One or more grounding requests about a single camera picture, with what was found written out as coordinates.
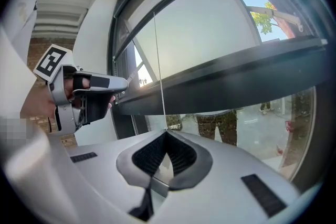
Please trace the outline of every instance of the white wall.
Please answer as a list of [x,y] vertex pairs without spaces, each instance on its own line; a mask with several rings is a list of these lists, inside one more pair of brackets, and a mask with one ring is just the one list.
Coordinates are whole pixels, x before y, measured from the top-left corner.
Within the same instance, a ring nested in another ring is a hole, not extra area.
[[[79,30],[73,56],[84,70],[107,72],[107,45],[112,14],[117,0],[95,0]],[[116,140],[110,111],[102,120],[82,127],[75,133],[78,145]]]
[[[145,0],[129,23],[138,21],[160,0]],[[240,0],[175,0],[155,17],[161,78],[259,45],[258,33]],[[137,40],[159,77],[154,20]]]

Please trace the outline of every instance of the shoe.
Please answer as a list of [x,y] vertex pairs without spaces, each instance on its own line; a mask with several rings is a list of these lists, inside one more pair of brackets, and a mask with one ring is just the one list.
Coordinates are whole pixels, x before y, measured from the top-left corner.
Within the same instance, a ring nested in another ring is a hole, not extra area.
[[261,110],[261,109],[259,109],[259,112],[260,112],[262,115],[266,115],[266,114],[267,114],[267,112],[266,112],[265,110]]

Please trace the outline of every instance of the tree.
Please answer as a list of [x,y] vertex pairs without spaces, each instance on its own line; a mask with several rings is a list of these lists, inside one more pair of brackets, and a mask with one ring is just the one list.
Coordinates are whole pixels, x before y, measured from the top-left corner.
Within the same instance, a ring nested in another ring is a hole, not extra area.
[[[265,7],[276,10],[270,1],[265,3]],[[261,32],[264,34],[272,33],[272,25],[278,26],[271,23],[271,17],[267,14],[251,12],[251,15],[256,25],[262,26]]]

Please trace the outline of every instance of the white shirt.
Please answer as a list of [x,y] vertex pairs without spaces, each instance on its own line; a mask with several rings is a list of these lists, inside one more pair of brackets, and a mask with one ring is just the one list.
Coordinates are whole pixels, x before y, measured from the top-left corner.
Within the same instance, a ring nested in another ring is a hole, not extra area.
[[26,66],[36,0],[10,0],[0,21],[0,116],[19,118],[35,75]]

